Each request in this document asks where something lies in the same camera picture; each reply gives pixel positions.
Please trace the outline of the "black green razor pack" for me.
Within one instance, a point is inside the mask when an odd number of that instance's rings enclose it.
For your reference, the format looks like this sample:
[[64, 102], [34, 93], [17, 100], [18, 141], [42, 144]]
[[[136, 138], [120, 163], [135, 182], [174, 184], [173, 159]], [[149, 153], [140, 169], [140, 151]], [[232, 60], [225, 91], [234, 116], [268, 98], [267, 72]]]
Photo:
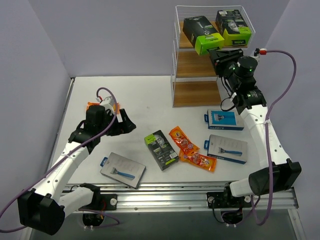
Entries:
[[225, 39], [204, 15], [185, 18], [182, 31], [199, 56], [224, 46]]

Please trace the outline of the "tall green black razor box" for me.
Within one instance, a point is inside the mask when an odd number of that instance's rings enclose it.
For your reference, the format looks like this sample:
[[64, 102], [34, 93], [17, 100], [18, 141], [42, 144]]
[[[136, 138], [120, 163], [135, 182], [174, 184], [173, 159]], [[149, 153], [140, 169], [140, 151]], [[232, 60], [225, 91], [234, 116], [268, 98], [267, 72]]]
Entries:
[[252, 36], [245, 19], [238, 9], [219, 10], [215, 24], [224, 38], [224, 46], [247, 46]]

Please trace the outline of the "small black green razor box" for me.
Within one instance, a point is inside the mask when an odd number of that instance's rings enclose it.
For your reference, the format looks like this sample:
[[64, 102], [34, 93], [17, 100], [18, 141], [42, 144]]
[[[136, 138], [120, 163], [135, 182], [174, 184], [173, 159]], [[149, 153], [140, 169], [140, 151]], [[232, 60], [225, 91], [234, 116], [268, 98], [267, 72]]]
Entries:
[[162, 171], [179, 162], [178, 154], [161, 130], [147, 135], [144, 142]]

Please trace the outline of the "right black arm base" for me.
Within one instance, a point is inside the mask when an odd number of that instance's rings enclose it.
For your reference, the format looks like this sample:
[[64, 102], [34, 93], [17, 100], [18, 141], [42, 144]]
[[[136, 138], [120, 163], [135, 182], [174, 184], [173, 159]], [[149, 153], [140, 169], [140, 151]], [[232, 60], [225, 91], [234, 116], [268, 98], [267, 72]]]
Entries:
[[207, 192], [206, 193], [206, 200], [208, 208], [212, 209], [224, 209], [224, 208], [231, 208], [232, 205], [230, 201], [225, 196], [223, 192]]

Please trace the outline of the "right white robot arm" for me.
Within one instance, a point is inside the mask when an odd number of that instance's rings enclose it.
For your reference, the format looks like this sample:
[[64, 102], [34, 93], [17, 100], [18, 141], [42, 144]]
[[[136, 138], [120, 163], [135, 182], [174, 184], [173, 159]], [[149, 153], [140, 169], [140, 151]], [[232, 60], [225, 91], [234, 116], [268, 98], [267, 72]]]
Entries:
[[208, 52], [215, 73], [227, 81], [231, 102], [250, 132], [260, 161], [260, 170], [229, 183], [222, 193], [223, 203], [232, 207], [240, 197], [271, 195], [290, 189], [302, 167], [291, 160], [280, 143], [270, 121], [272, 107], [267, 106], [254, 78], [258, 56], [266, 55], [268, 50], [258, 48], [254, 56], [245, 56], [242, 49]]

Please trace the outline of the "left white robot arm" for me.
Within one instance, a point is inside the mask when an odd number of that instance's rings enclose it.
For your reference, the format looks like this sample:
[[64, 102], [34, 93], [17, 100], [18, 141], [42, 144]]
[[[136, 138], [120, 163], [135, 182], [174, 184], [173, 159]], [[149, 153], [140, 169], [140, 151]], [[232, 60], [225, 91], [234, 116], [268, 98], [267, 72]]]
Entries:
[[25, 227], [54, 235], [66, 217], [85, 209], [100, 211], [103, 208], [101, 190], [90, 183], [82, 183], [75, 190], [62, 192], [80, 164], [92, 153], [103, 136], [128, 134], [136, 129], [125, 109], [119, 111], [122, 121], [111, 107], [92, 105], [43, 179], [28, 188], [17, 199], [19, 221]]

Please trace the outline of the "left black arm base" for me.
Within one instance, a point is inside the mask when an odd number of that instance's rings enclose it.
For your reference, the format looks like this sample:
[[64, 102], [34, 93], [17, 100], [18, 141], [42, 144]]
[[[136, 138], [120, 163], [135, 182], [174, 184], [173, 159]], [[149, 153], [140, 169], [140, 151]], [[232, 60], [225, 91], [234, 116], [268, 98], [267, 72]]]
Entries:
[[115, 211], [117, 209], [118, 204], [118, 195], [111, 194], [102, 194], [100, 197], [100, 205], [99, 208], [101, 211]]

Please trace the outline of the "orange razor bag far left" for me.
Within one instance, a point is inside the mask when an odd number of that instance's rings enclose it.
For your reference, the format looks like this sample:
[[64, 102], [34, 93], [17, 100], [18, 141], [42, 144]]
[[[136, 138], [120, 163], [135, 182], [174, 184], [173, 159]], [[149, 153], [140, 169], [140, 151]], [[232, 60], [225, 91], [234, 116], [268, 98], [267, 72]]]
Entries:
[[91, 107], [91, 106], [99, 106], [99, 102], [88, 102], [86, 105], [86, 111]]

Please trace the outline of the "orange razor bag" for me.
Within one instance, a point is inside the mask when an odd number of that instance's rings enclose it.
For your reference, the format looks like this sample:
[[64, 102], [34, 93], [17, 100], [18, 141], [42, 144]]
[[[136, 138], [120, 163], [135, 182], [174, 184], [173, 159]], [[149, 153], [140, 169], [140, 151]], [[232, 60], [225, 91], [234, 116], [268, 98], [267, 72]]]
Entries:
[[169, 132], [172, 140], [187, 155], [191, 156], [197, 153], [200, 148], [193, 144], [179, 126], [176, 126]]
[[88, 102], [86, 105], [86, 111], [91, 107], [91, 106], [99, 106], [99, 102]]
[[199, 153], [187, 156], [182, 150], [179, 151], [178, 156], [180, 161], [189, 163], [194, 167], [198, 167], [209, 172], [214, 172], [216, 169], [217, 159], [214, 157], [205, 156]]

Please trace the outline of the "grey box blue razor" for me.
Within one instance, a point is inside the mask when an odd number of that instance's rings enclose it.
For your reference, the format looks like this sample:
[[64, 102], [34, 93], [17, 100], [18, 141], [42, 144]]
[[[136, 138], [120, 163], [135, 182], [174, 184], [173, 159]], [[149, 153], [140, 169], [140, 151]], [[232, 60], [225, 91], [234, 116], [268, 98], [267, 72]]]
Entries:
[[244, 165], [248, 160], [248, 143], [211, 134], [204, 141], [207, 156]]
[[111, 152], [100, 163], [100, 173], [112, 180], [138, 189], [141, 179], [146, 171], [146, 166], [129, 158]]

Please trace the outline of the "blue white razor box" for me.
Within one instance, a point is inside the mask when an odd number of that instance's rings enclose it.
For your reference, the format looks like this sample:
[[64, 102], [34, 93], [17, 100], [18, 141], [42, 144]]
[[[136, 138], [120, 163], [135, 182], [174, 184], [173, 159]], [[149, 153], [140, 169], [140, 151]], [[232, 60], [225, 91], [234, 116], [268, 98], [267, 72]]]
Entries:
[[234, 111], [208, 109], [204, 121], [211, 130], [242, 131], [245, 127], [241, 116]]

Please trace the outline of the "orange razor bag upper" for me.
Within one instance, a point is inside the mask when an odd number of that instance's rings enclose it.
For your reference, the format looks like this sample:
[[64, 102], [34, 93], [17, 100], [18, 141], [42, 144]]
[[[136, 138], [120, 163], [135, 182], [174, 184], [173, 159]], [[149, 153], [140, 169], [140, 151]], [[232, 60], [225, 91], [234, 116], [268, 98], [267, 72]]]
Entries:
[[176, 126], [169, 132], [172, 140], [187, 155], [191, 156], [197, 153], [200, 148], [193, 144], [179, 126]]

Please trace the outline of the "orange razor bag lower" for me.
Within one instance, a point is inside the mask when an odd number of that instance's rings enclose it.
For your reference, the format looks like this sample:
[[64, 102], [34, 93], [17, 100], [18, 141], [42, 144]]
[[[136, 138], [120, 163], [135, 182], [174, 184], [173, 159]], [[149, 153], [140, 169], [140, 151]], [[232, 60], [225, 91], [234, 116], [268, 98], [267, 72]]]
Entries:
[[199, 153], [187, 156], [182, 150], [179, 151], [178, 156], [180, 161], [189, 163], [194, 167], [198, 167], [209, 172], [214, 172], [216, 169], [217, 159], [214, 157], [205, 156]]

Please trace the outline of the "aluminium mounting rail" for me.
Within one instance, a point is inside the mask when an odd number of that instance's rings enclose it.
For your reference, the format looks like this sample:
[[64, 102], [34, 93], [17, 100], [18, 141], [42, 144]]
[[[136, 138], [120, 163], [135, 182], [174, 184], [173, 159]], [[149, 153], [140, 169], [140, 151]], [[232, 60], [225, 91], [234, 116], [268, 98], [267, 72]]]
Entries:
[[99, 186], [101, 194], [117, 196], [117, 213], [208, 211], [214, 199], [207, 194], [223, 191], [221, 182], [142, 183], [139, 189], [120, 183]]

